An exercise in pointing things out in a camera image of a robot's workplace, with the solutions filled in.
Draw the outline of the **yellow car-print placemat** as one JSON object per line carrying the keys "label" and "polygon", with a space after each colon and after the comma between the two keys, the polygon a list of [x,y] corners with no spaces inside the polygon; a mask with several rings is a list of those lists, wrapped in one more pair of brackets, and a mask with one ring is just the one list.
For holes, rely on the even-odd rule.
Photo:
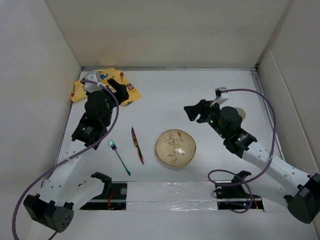
{"label": "yellow car-print placemat", "polygon": [[[126,86],[126,90],[128,92],[128,99],[120,104],[122,107],[130,105],[142,97],[140,92],[128,81],[128,79],[124,76],[124,73],[121,70],[116,70],[112,67],[97,69],[94,71],[97,72],[100,78],[99,82],[108,87],[114,93],[114,95],[116,90],[108,83],[108,80],[114,79],[117,83]],[[86,95],[84,87],[85,86],[81,83],[80,80],[74,83],[74,92],[70,94],[70,100],[72,102],[76,103],[88,97]]]}

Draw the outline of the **pink mug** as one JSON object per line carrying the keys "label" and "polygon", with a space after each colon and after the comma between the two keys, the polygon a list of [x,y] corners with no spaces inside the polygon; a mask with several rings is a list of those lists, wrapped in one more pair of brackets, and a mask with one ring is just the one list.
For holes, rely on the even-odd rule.
{"label": "pink mug", "polygon": [[247,116],[246,112],[240,107],[236,107],[235,109],[237,110],[238,114],[241,116],[241,118],[242,118],[241,121],[243,122]]}

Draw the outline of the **beige bird-pattern plate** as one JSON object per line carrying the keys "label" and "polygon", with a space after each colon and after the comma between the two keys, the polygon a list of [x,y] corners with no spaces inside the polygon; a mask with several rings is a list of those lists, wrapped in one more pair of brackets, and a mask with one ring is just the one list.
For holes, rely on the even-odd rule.
{"label": "beige bird-pattern plate", "polygon": [[194,138],[180,129],[163,132],[155,145],[157,157],[167,166],[182,168],[196,155],[197,145]]}

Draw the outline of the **iridescent knife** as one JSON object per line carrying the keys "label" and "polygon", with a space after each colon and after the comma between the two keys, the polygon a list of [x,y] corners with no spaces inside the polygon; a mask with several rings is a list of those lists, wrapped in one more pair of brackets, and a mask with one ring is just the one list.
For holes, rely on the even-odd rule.
{"label": "iridescent knife", "polygon": [[133,127],[131,128],[131,135],[132,135],[133,144],[134,144],[134,146],[135,146],[135,148],[137,150],[138,157],[139,157],[141,163],[144,165],[146,162],[144,160],[144,157],[142,155],[141,149],[139,147],[137,136],[136,136],[136,133],[135,133],[135,130],[134,130]]}

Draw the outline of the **iridescent fork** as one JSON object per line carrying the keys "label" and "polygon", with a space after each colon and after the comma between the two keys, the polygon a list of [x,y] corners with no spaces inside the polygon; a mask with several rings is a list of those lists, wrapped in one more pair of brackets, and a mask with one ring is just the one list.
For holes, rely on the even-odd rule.
{"label": "iridescent fork", "polygon": [[126,173],[127,173],[129,176],[131,176],[131,172],[129,171],[128,167],[126,166],[126,164],[124,163],[124,161],[122,160],[121,156],[120,156],[119,153],[118,153],[117,146],[116,146],[115,142],[110,139],[110,140],[108,141],[108,144],[109,144],[109,146],[111,147],[111,149],[116,153],[116,155],[117,155],[117,157],[119,158],[120,162],[122,163],[122,165],[123,165]]}

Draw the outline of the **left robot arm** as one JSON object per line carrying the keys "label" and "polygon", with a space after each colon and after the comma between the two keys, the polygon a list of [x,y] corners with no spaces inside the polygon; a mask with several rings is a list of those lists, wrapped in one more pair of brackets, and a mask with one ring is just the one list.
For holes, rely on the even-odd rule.
{"label": "left robot arm", "polygon": [[42,184],[40,191],[27,194],[23,206],[30,218],[55,231],[65,231],[76,210],[80,209],[95,196],[107,198],[111,194],[111,178],[95,171],[81,172],[85,163],[93,159],[99,144],[111,132],[117,117],[113,111],[119,111],[122,102],[129,94],[124,84],[115,79],[107,80],[105,86],[98,80],[84,78],[81,84],[87,95],[85,112],[71,135],[64,159],[49,170],[50,177]]}

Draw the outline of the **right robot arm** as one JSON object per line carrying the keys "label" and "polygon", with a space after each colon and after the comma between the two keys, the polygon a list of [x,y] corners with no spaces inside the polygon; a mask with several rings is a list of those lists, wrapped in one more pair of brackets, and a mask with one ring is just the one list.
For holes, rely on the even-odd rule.
{"label": "right robot arm", "polygon": [[320,213],[320,175],[310,175],[277,156],[273,156],[257,139],[242,129],[242,117],[231,106],[221,108],[205,99],[185,106],[190,121],[209,124],[224,140],[226,149],[263,170],[279,184],[268,191],[268,199],[283,204],[300,222],[310,224]]}

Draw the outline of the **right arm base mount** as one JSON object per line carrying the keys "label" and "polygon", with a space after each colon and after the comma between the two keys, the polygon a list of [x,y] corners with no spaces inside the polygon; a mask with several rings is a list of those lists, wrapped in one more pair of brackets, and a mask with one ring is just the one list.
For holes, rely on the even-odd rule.
{"label": "right arm base mount", "polygon": [[250,205],[249,191],[242,185],[238,186],[218,186],[212,192],[212,197],[217,199],[218,210],[231,210],[235,213],[242,213],[248,209],[264,210],[262,198],[258,195],[252,195]]}

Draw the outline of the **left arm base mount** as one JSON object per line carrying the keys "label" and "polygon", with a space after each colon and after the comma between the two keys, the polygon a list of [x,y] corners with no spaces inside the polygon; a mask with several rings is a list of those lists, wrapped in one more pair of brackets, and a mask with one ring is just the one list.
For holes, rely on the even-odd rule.
{"label": "left arm base mount", "polygon": [[87,211],[124,211],[127,208],[127,181],[109,181],[100,195],[92,198],[80,209]]}

